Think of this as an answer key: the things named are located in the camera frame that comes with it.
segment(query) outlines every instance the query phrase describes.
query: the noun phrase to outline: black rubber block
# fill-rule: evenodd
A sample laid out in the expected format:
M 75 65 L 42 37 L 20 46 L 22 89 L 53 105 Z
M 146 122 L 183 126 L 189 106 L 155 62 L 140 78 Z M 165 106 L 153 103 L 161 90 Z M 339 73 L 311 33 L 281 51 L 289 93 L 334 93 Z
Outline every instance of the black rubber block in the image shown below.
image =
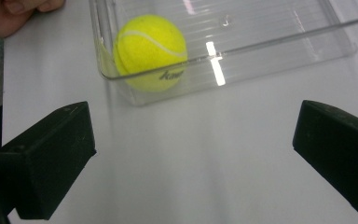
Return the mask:
M 22 219 L 50 219 L 96 153 L 89 106 L 49 114 L 0 149 L 0 172 Z
M 358 211 L 358 118 L 304 101 L 293 146 Z

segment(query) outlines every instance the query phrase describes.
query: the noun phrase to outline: white surface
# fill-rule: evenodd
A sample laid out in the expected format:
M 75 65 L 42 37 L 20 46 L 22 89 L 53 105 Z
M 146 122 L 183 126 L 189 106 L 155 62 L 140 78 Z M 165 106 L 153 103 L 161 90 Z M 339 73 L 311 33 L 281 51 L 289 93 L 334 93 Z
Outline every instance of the white surface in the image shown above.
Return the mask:
M 4 89 L 4 143 L 89 102 L 98 154 L 49 223 L 358 224 L 292 147 L 302 100 L 358 116 L 358 54 L 134 107 L 97 72 L 88 2 L 67 1 L 6 40 Z

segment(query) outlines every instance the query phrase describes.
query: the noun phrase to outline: yellow tennis ball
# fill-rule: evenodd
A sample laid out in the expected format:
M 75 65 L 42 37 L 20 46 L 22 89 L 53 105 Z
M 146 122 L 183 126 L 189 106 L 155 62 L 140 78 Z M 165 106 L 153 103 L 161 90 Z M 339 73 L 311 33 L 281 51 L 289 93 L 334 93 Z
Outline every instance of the yellow tennis ball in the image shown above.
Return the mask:
M 186 41 L 170 21 L 156 15 L 143 15 L 124 25 L 113 46 L 118 72 L 122 76 L 140 73 L 187 60 Z M 184 68 L 129 78 L 138 91 L 166 91 L 175 85 Z

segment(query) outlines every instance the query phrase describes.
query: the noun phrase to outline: clear plastic container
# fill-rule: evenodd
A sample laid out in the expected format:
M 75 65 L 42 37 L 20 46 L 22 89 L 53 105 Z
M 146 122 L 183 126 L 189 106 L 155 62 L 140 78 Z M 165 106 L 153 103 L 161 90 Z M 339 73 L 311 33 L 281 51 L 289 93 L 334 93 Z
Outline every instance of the clear plastic container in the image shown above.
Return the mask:
M 101 74 L 134 105 L 352 55 L 358 50 L 358 0 L 89 0 Z M 186 39 L 188 61 L 121 76 L 112 50 L 120 28 L 155 14 Z M 127 83 L 174 68 L 180 81 L 161 92 Z

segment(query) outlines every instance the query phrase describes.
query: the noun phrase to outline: human hand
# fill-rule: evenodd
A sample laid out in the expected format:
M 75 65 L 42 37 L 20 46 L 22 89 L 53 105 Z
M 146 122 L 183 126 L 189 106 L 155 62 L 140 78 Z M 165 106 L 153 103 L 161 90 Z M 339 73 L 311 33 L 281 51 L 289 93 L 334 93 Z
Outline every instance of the human hand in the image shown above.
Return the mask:
M 49 12 L 63 6 L 65 0 L 0 0 L 0 37 L 19 30 L 35 10 Z

